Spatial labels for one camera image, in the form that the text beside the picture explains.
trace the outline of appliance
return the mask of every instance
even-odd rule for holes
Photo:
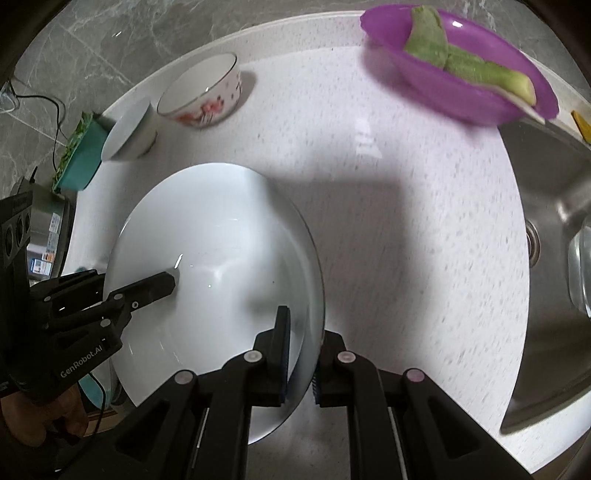
[[[60,275],[74,223],[74,206],[70,200],[35,183],[34,175],[35,172],[29,180],[20,178],[11,192],[11,195],[33,192],[31,242],[27,245],[31,284]]]

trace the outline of green plant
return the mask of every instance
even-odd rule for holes
[[[82,118],[78,122],[78,125],[74,130],[74,133],[70,135],[70,138],[68,139],[68,143],[66,145],[66,151],[61,156],[60,164],[57,166],[56,173],[53,176],[54,184],[58,182],[58,180],[61,178],[61,175],[64,173],[64,170],[70,162],[72,154],[76,150],[76,147],[80,144],[80,140],[82,140],[82,137],[84,137],[86,130],[88,130],[90,122],[92,122],[92,118],[93,116],[91,113],[82,112]]]

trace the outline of yellow object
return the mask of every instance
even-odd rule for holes
[[[579,131],[581,132],[581,135],[583,135],[583,139],[587,143],[591,143],[591,125],[585,121],[583,116],[578,113],[578,111],[573,110],[570,114],[573,116],[577,127],[579,127]]]

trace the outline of robotic arm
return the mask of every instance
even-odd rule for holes
[[[172,293],[159,273],[109,293],[88,271],[29,287],[32,194],[0,200],[0,397],[53,400],[121,348],[134,310]],[[117,427],[86,445],[60,479],[241,480],[251,409],[288,396],[290,311],[253,349],[203,375],[181,370]],[[531,480],[423,371],[377,369],[326,331],[313,380],[320,407],[346,407],[353,480]]]

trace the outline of white plate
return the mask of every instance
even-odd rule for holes
[[[198,374],[250,350],[291,309],[288,401],[255,408],[250,442],[277,428],[310,383],[324,331],[316,249],[294,205],[265,177],[231,164],[202,164],[154,187],[115,244],[105,297],[177,266],[170,297],[135,312],[113,365],[137,406],[180,369]]]

